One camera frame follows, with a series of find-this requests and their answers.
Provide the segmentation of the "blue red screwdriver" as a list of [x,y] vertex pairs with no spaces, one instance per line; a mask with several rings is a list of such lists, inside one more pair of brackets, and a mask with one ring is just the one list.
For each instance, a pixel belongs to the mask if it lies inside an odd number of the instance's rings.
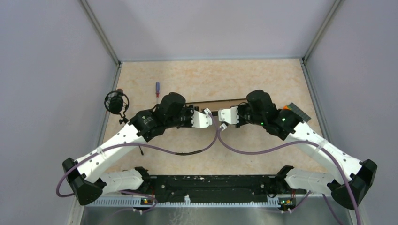
[[156,104],[159,103],[159,94],[160,94],[160,82],[156,82],[155,83]]

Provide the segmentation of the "black picture frame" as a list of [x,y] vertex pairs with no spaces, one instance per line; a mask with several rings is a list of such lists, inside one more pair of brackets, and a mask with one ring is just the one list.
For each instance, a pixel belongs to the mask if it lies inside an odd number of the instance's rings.
[[219,110],[229,109],[243,102],[247,102],[247,100],[245,98],[238,98],[238,99],[213,100],[213,101],[198,101],[198,102],[186,102],[186,105],[187,106],[191,105],[193,106],[194,109],[200,112],[208,108],[212,112],[213,116],[217,116]]

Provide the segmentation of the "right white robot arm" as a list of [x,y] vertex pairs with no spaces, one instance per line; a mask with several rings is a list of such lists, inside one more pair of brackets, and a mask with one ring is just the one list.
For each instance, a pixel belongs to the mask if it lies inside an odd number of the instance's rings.
[[371,159],[361,161],[352,157],[317,134],[307,123],[308,115],[293,103],[278,109],[268,93],[255,90],[232,112],[237,127],[261,126],[270,135],[295,145],[327,170],[320,173],[290,168],[275,180],[279,192],[311,190],[331,195],[339,205],[353,210],[372,187],[377,164]]

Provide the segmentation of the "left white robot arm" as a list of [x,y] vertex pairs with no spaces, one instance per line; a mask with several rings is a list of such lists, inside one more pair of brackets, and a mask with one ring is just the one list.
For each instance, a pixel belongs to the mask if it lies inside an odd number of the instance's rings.
[[77,159],[67,158],[62,163],[64,176],[78,203],[88,205],[104,194],[121,190],[149,191],[151,182],[143,167],[124,172],[107,173],[107,169],[136,147],[146,147],[153,138],[169,128],[200,128],[208,116],[175,92],[163,97],[151,109],[141,110],[109,140]]

